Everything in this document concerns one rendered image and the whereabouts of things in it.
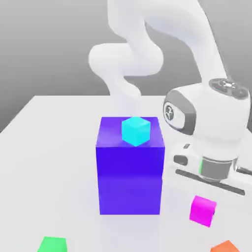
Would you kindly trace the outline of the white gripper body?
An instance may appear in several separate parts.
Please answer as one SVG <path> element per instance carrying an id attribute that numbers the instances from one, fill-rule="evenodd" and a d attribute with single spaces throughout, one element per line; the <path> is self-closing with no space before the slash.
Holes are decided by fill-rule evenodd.
<path id="1" fill-rule="evenodd" d="M 170 171 L 170 184 L 191 194 L 208 198 L 252 198 L 252 175 L 233 169 L 223 181 L 207 181 L 183 169 Z"/>

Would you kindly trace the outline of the small magenta cube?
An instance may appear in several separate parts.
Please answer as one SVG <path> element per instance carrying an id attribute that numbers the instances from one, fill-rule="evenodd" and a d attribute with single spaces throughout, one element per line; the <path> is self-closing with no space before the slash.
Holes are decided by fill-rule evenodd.
<path id="1" fill-rule="evenodd" d="M 192 201 L 189 219 L 198 224 L 210 227 L 217 203 L 196 195 Z"/>

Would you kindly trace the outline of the small cyan cube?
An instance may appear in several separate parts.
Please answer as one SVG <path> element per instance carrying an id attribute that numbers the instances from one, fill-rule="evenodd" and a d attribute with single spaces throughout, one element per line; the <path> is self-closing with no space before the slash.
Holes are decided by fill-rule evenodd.
<path id="1" fill-rule="evenodd" d="M 141 117 L 130 117 L 122 121 L 122 139 L 133 146 L 150 140 L 151 123 Z"/>

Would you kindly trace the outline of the small orange cube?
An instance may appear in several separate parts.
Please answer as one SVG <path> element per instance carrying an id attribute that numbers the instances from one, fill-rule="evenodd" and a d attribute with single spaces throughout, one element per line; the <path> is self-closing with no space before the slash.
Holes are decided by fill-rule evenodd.
<path id="1" fill-rule="evenodd" d="M 231 241 L 227 240 L 212 247 L 210 252 L 240 252 L 240 250 Z"/>

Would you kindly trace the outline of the small green cube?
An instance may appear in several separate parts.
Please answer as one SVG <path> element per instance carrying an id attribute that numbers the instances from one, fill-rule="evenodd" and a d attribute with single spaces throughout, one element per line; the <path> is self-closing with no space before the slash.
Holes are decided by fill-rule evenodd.
<path id="1" fill-rule="evenodd" d="M 66 238 L 45 236 L 37 252 L 67 252 Z"/>

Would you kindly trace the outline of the large purple box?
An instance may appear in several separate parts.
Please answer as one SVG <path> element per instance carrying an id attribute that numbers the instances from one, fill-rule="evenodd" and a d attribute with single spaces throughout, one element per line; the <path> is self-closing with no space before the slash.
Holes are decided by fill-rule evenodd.
<path id="1" fill-rule="evenodd" d="M 150 140 L 137 147 L 122 139 L 124 120 L 100 121 L 95 147 L 100 214 L 158 215 L 165 156 L 158 118 L 145 118 Z"/>

